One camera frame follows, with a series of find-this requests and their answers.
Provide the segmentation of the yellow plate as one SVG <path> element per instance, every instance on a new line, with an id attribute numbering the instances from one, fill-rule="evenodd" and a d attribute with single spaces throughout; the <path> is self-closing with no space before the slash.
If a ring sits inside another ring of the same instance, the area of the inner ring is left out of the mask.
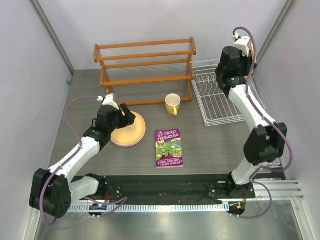
<path id="1" fill-rule="evenodd" d="M 252 73 L 256 67 L 256 59 L 257 59 L 254 44 L 251 43 L 248 48 L 249 48 L 249 55 L 247 57 L 247 77 L 246 77 L 246 80 L 249 80 L 249 78 L 252 77 Z"/>
<path id="2" fill-rule="evenodd" d="M 136 116 L 134 124 L 116 129 L 111 134 L 111 141 L 113 140 L 119 144 L 131 144 L 145 136 L 146 122 L 144 118 L 135 111 L 132 113 Z"/>

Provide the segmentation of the purple plate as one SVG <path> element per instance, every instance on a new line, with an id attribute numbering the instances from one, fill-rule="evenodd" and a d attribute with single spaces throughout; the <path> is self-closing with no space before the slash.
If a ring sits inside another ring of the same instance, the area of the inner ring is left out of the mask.
<path id="1" fill-rule="evenodd" d="M 135 141 L 133 143 L 130 143 L 130 144 L 120 144 L 120 143 L 116 143 L 113 140 L 111 140 L 111 142 L 114 143 L 115 145 L 119 146 L 119 147 L 127 148 L 127 147 L 132 147 L 134 145 L 137 145 L 138 143 L 140 143 L 142 141 L 143 138 L 144 138 L 144 136 L 142 136 L 139 140 L 137 140 L 137 141 Z"/>

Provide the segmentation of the white wire dish rack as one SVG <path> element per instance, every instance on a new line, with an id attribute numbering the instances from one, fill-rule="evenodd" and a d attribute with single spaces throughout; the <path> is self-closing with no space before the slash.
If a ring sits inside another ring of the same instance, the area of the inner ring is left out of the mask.
<path id="1" fill-rule="evenodd" d="M 236 105 L 218 86 L 215 73 L 218 63 L 218 59 L 192 63 L 194 80 L 191 83 L 207 127 L 239 123 L 245 120 Z"/>

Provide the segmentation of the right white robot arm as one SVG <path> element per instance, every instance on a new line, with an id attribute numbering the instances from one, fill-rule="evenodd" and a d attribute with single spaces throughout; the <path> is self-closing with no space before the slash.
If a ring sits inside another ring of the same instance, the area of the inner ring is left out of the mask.
<path id="1" fill-rule="evenodd" d="M 220 90 L 240 111 L 251 131 L 243 147 L 244 159 L 229 173 L 225 190 L 233 198 L 240 198 L 258 171 L 283 155 L 287 126 L 271 118 L 247 85 L 251 56 L 243 56 L 234 46 L 222 49 L 215 70 Z"/>

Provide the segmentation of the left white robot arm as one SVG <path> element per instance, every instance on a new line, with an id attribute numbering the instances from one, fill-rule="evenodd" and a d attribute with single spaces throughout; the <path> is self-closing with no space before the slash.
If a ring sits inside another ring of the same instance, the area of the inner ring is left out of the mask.
<path id="1" fill-rule="evenodd" d="M 135 119 L 136 116 L 125 103 L 101 106 L 78 145 L 49 169 L 39 168 L 34 173 L 29 206 L 60 219 L 78 200 L 88 196 L 102 199 L 107 188 L 101 176 L 89 173 L 77 181 L 74 177 L 111 141 L 115 130 L 132 125 Z"/>

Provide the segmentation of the orange wooden shelf rack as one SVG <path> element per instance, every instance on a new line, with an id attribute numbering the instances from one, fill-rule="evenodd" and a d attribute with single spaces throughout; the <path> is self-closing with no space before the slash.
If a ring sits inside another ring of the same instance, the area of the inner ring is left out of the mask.
<path id="1" fill-rule="evenodd" d="M 183 102 L 190 102 L 195 77 L 192 58 L 197 53 L 193 37 L 94 46 L 93 60 L 100 65 L 100 84 L 106 93 L 115 87 L 132 90 L 134 85 L 151 91 L 145 99 L 126 101 L 128 106 L 162 104 L 165 95 L 174 92 Z"/>

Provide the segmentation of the yellow mug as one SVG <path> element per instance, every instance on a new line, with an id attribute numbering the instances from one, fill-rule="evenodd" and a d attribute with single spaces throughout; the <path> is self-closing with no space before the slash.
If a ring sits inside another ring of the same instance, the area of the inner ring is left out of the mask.
<path id="1" fill-rule="evenodd" d="M 168 114 L 177 116 L 181 104 L 181 97 L 171 93 L 165 97 L 165 108 Z"/>

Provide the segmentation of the purple treehouse book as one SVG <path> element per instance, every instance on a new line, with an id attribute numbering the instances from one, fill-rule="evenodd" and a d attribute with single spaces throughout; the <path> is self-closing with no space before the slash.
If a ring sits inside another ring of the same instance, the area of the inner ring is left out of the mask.
<path id="1" fill-rule="evenodd" d="M 180 128 L 155 131 L 156 168 L 182 168 L 184 166 Z"/>

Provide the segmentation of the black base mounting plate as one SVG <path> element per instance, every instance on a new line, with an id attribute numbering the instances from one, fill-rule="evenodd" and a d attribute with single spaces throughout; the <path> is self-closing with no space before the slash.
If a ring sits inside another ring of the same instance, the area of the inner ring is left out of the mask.
<path id="1" fill-rule="evenodd" d="M 127 197 L 128 205 L 211 205 L 256 197 L 252 183 L 235 186 L 229 174 L 110 175 L 102 183 L 92 199 L 115 202 Z"/>

